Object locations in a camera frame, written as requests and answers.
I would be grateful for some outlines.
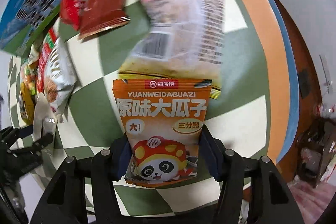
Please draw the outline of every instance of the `panda illustration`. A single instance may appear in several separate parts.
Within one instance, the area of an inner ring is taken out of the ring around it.
[[[153,136],[138,142],[134,148],[137,174],[150,183],[177,180],[188,176],[186,150],[182,143]]]

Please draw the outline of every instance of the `blue edge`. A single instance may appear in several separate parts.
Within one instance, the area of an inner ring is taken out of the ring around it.
[[[287,125],[286,137],[283,142],[283,147],[277,158],[277,162],[279,162],[283,158],[283,156],[288,152],[295,138],[297,125],[299,122],[299,82],[297,78],[297,71],[292,46],[285,27],[285,23],[278,10],[277,5],[275,4],[275,1],[268,0],[268,2],[270,3],[275,13],[275,16],[278,20],[278,24],[280,26],[281,34],[283,37],[283,43],[285,44],[288,75],[289,75],[289,86],[290,86],[290,108],[289,108],[288,125]]]

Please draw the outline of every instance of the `checkered tablecloth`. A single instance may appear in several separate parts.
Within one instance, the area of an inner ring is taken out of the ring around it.
[[[205,124],[226,148],[241,156],[259,158],[268,149],[270,98],[268,71],[263,47],[242,0],[226,0],[225,48],[222,65],[222,93],[210,100]],[[131,22],[124,27],[77,40],[78,32],[60,23],[54,30],[66,42],[78,75],[78,83],[58,124],[53,157],[33,172],[42,188],[68,156],[91,157],[123,132],[112,93],[113,79],[129,51],[149,30],[146,14],[137,0],[126,1]],[[20,67],[23,60],[13,56],[9,64],[8,101],[14,127],[24,126],[18,109]],[[29,146],[32,136],[18,141]],[[209,175],[200,157],[198,175],[174,185],[146,189],[114,183],[123,215],[169,216],[217,202],[220,185]],[[85,180],[87,209],[94,211],[91,180]]]

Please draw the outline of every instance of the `orange border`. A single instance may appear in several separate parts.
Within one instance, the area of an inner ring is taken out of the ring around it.
[[[268,69],[271,125],[267,155],[275,163],[286,136],[290,90],[285,46],[268,0],[242,0],[263,46]]]

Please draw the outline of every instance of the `white speech bubble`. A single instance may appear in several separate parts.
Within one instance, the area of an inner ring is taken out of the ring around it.
[[[141,119],[130,119],[126,122],[127,133],[138,135],[145,129],[145,123]]]

